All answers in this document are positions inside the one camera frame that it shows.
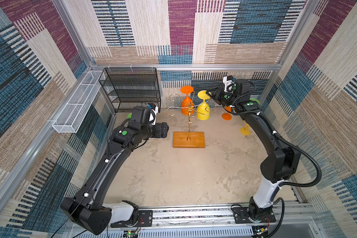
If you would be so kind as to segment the yellow back wine glass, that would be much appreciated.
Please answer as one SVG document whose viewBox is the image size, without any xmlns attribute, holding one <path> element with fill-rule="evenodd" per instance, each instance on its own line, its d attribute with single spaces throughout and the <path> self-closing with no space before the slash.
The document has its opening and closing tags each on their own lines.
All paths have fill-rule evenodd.
<svg viewBox="0 0 357 238">
<path fill-rule="evenodd" d="M 210 96 L 207 94 L 206 90 L 198 92 L 197 96 L 202 100 L 202 102 L 197 106 L 197 119 L 201 121 L 208 120 L 212 114 L 212 109 L 207 103 L 207 101 L 210 99 Z"/>
</svg>

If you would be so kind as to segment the yellow wine glass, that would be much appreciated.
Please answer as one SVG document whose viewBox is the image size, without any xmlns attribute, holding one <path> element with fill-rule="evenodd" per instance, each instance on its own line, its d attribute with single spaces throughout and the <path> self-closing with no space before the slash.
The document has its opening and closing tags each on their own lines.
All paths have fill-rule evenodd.
<svg viewBox="0 0 357 238">
<path fill-rule="evenodd" d="M 197 106 L 197 119 L 201 121 L 208 120 L 212 114 L 212 109 L 207 103 L 207 101 L 210 99 L 210 96 L 207 94 L 206 90 L 198 92 L 197 96 L 202 100 L 202 102 Z"/>
<path fill-rule="evenodd" d="M 250 129 L 251 126 L 247 122 L 244 122 L 244 123 L 245 123 L 245 126 L 240 128 L 240 133 L 244 136 L 248 136 L 251 134 L 251 129 Z"/>
</svg>

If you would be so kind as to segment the orange back wine glass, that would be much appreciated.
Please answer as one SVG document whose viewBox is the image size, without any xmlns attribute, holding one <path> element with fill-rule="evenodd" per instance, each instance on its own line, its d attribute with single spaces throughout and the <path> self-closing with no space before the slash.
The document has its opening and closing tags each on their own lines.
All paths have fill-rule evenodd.
<svg viewBox="0 0 357 238">
<path fill-rule="evenodd" d="M 180 89 L 180 92 L 186 95 L 181 103 L 181 112 L 186 116 L 189 115 L 189 106 L 193 105 L 192 99 L 189 97 L 193 91 L 193 87 L 188 85 Z"/>
</svg>

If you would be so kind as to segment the orange wine glass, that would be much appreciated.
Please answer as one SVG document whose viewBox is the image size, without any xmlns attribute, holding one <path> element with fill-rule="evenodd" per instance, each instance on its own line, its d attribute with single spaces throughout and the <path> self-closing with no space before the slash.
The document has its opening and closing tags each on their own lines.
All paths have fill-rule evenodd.
<svg viewBox="0 0 357 238">
<path fill-rule="evenodd" d="M 186 95 L 181 103 L 181 112 L 186 116 L 189 115 L 189 106 L 193 105 L 192 99 L 189 97 L 193 91 L 193 87 L 188 85 L 180 89 L 180 92 Z"/>
<path fill-rule="evenodd" d="M 227 111 L 226 113 L 222 114 L 222 118 L 226 121 L 229 121 L 232 119 L 232 114 L 231 114 L 231 107 L 225 107 L 225 110 Z"/>
</svg>

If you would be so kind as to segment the orange front wine glass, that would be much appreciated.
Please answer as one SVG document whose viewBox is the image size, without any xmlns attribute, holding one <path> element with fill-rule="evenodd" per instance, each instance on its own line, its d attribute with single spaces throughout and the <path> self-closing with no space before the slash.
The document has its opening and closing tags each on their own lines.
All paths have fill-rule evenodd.
<svg viewBox="0 0 357 238">
<path fill-rule="evenodd" d="M 226 113 L 222 114 L 222 118 L 226 121 L 229 121 L 232 119 L 232 114 L 231 114 L 231 107 L 225 107 L 225 110 L 227 111 Z"/>
</svg>

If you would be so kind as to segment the gold wire wine glass rack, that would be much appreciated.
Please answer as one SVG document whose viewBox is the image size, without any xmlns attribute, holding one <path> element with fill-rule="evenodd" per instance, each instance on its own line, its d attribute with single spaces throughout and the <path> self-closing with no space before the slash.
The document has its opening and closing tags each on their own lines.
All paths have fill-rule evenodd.
<svg viewBox="0 0 357 238">
<path fill-rule="evenodd" d="M 171 101 L 175 101 L 177 94 L 172 94 L 170 97 L 174 98 Z M 184 115 L 184 120 L 188 125 L 187 131 L 175 131 L 173 133 L 173 148 L 205 148 L 205 135 L 204 132 L 192 131 L 191 126 L 194 124 L 197 119 L 197 105 L 189 106 L 189 115 Z M 174 116 L 176 114 L 175 109 L 181 109 L 181 107 L 168 107 L 166 109 L 166 114 L 168 116 Z"/>
</svg>

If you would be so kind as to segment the yellow front wine glass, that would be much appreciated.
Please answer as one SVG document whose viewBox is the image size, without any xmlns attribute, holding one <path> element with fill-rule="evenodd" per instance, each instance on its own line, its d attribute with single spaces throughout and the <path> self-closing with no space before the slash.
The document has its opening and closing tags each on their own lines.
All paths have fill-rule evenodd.
<svg viewBox="0 0 357 238">
<path fill-rule="evenodd" d="M 251 134 L 251 129 L 250 129 L 251 126 L 247 122 L 244 122 L 244 123 L 245 123 L 245 126 L 240 128 L 240 133 L 244 136 L 248 136 Z"/>
</svg>

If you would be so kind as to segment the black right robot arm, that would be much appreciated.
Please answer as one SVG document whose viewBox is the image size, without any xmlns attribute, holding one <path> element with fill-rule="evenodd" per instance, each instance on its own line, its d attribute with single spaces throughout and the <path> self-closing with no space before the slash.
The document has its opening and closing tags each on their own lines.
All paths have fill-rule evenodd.
<svg viewBox="0 0 357 238">
<path fill-rule="evenodd" d="M 246 210 L 249 220 L 258 223 L 271 214 L 282 184 L 296 172 L 300 152 L 281 141 L 259 103 L 250 99 L 255 90 L 250 80 L 231 79 L 225 86 L 207 90 L 206 94 L 217 104 L 230 107 L 234 116 L 241 117 L 257 134 L 267 152 L 267 158 L 260 165 L 262 181 Z"/>
</svg>

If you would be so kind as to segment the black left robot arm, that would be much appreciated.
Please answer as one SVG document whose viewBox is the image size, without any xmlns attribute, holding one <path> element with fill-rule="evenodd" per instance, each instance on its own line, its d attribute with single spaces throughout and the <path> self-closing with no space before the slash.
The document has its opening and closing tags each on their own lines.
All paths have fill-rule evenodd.
<svg viewBox="0 0 357 238">
<path fill-rule="evenodd" d="M 69 221 L 94 235 L 101 234 L 113 223 L 133 227 L 140 222 L 139 207 L 135 203 L 123 200 L 106 205 L 104 199 L 119 169 L 135 149 L 150 138 L 167 137 L 167 123 L 156 122 L 158 112 L 158 106 L 153 103 L 135 106 L 131 118 L 113 130 L 107 151 L 89 179 L 73 197 L 65 197 L 60 204 Z"/>
</svg>

